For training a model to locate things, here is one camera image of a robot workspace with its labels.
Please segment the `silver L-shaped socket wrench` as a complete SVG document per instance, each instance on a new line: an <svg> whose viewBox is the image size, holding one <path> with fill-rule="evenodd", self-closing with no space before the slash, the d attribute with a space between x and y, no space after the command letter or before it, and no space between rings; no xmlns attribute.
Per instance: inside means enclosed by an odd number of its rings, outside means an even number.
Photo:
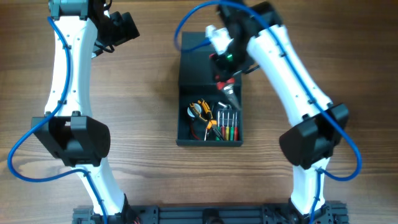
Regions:
<svg viewBox="0 0 398 224"><path fill-rule="evenodd" d="M220 105L222 108L227 109L227 110L232 108L231 105L226 104L226 103L222 103L221 101L218 102L218 105Z"/></svg>

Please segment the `orange black long-nose pliers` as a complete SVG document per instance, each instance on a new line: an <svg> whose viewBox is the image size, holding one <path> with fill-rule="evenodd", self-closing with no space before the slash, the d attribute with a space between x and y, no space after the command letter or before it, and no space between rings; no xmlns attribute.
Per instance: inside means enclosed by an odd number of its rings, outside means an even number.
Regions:
<svg viewBox="0 0 398 224"><path fill-rule="evenodd" d="M218 122L214 119L209 104L204 99L198 100L196 104L197 109L200 111L197 120L204 123L208 130L212 130L220 141L224 141L224 137L218 129Z"/></svg>

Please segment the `round black tape measure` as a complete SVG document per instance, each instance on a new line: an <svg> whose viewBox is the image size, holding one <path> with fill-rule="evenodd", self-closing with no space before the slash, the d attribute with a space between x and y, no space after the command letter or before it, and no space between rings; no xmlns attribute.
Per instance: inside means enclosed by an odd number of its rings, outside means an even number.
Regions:
<svg viewBox="0 0 398 224"><path fill-rule="evenodd" d="M193 127L193 123L198 118L199 112L200 111L197 109L197 104L190 103L189 107L187 108L187 113L190 117L190 132L196 140L201 140L201 138L196 135L195 129Z"/></svg>

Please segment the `clear case coloured screwdrivers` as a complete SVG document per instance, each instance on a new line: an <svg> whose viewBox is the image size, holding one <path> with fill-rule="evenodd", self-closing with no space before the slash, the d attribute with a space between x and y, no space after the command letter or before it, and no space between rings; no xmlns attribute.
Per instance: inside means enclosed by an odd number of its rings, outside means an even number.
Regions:
<svg viewBox="0 0 398 224"><path fill-rule="evenodd" d="M217 111L218 129L221 131L224 141L239 140L238 115L238 111L232 109L219 109Z"/></svg>

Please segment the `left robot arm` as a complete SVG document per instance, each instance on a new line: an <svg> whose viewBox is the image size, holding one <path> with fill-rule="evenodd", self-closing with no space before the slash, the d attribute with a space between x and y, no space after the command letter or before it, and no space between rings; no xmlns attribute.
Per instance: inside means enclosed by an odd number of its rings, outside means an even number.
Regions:
<svg viewBox="0 0 398 224"><path fill-rule="evenodd" d="M50 1L55 33L52 86L44 115L32 118L34 135L83 182L95 223L132 223L137 215L108 162L107 125L90 103L91 61L139 36L130 13L110 12L111 1Z"/></svg>

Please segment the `dark green box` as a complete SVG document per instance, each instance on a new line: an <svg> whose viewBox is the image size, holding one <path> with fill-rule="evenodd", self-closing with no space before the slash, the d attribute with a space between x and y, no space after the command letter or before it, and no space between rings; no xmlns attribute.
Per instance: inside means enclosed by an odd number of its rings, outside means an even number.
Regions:
<svg viewBox="0 0 398 224"><path fill-rule="evenodd" d="M204 141L206 126L199 120L195 120L193 127L196 135L201 140L196 140L190 132L190 117L187 108L190 103L196 103L198 100L204 99L210 106L214 119L219 109L224 109L218 102L229 104L224 94L220 92L213 79L210 67L210 54L213 54L212 47L207 46L191 53L183 53L180 56L180 70L178 77L178 125L177 139L178 146L203 146L203 147L239 147L243 145L243 110L239 113L238 141L220 141L217 140L215 133L208 130L207 140Z"/></svg>

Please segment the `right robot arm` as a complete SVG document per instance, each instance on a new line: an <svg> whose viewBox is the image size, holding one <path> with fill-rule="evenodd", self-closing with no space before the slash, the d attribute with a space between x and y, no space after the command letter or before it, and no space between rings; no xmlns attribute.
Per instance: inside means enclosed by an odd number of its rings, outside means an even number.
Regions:
<svg viewBox="0 0 398 224"><path fill-rule="evenodd" d="M326 167L335 146L346 138L349 111L335 105L319 89L296 54L286 26L268 2L249 7L242 1L218 1L223 28L206 28L215 49L211 57L215 78L230 82L257 65L277 93L290 129L279 145L293 168L293 191L288 216L313 223L324 213Z"/></svg>

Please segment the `red handled snips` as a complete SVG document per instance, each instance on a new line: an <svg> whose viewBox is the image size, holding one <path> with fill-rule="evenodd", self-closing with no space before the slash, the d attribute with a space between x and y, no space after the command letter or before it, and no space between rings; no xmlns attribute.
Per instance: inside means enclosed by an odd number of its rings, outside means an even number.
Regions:
<svg viewBox="0 0 398 224"><path fill-rule="evenodd" d="M210 54L209 59L217 89L224 94L234 109L241 111L241 105L234 92L236 70L232 60L225 54L218 55L216 53Z"/></svg>

